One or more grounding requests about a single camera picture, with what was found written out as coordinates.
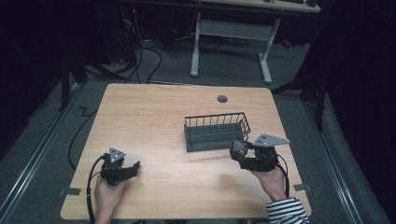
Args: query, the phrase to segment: person's arm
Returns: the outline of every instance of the person's arm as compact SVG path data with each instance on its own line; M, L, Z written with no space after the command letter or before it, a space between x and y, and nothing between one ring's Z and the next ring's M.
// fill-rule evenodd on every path
M278 167L270 172L251 171L251 173L259 178L262 189L272 201L267 204L267 213L271 224L309 223L300 200L286 196L285 176Z
M120 203L120 199L127 181L121 181L116 187L107 184L106 180L98 176L96 180L95 199L97 212L95 224L109 224L113 213Z

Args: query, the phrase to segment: striped shirt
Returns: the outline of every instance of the striped shirt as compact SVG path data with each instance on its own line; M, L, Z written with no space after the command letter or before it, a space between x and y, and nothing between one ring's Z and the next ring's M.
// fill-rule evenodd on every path
M303 205L294 197L268 203L267 212L271 224L309 223Z

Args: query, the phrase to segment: hand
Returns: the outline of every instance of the hand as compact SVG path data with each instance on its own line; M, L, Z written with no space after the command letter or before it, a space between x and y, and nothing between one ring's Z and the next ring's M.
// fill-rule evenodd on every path
M272 202L287 199L285 193L285 176L279 167L270 172L250 171L259 178L262 189Z
M110 223L113 213L120 203L127 181L121 181L116 187L107 184L101 176L97 177L95 199L97 205L96 224Z

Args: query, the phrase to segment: gray carpet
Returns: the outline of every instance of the gray carpet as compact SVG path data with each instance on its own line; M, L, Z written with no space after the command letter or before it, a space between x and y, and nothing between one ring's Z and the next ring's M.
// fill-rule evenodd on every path
M151 71L160 62L160 57L150 51L150 45L153 46L152 43L147 43L147 49L143 50L143 60L139 69L141 82L147 80ZM257 45L260 43L253 43L245 48L254 51ZM160 67L151 77L153 84L173 82L274 89L293 80L309 46L296 47L291 50L286 50L279 45L272 47L268 63L274 83L270 86L263 82L257 55L235 52L234 46L223 45L216 50L203 49L200 74L195 78L190 77L191 46L167 47L160 44L153 49L161 53L162 60ZM113 70L120 67L122 65L116 63L108 66ZM73 177L74 171L68 163L67 150L79 126L86 119L82 116L80 107L86 107L87 114L94 111L100 104L106 85L111 82L115 81L103 76L90 76L85 86L73 91L80 90L80 94L70 105L58 131L52 136L44 160L40 163L17 206L10 213L8 223L88 223L88 221L62 220L60 211L64 196L59 195L59 191L68 188ZM130 83L137 82L138 79L134 75ZM291 141L290 147L302 180L311 187L311 190L307 192L312 207L311 223L349 223L347 212L325 161L316 127L312 125L312 118L306 111L306 105L309 103L301 102L297 93L297 91L287 91L275 95L275 100L286 134ZM33 114L18 142L1 161L0 169L3 172L0 173L2 179L0 202L5 201L19 175L40 145L46 130L58 115L60 99L61 89L58 84L46 102ZM342 170L343 177L359 209L362 222L389 223L361 174L359 165L348 150L328 99L326 104L323 135ZM83 126L72 146L71 157L75 165L78 163L92 123L93 118Z

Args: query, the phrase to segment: wire basket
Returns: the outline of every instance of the wire basket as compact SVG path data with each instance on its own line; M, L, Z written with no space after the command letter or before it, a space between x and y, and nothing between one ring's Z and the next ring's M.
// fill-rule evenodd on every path
M250 128L245 113L186 117L187 151L229 148L234 139L248 140Z

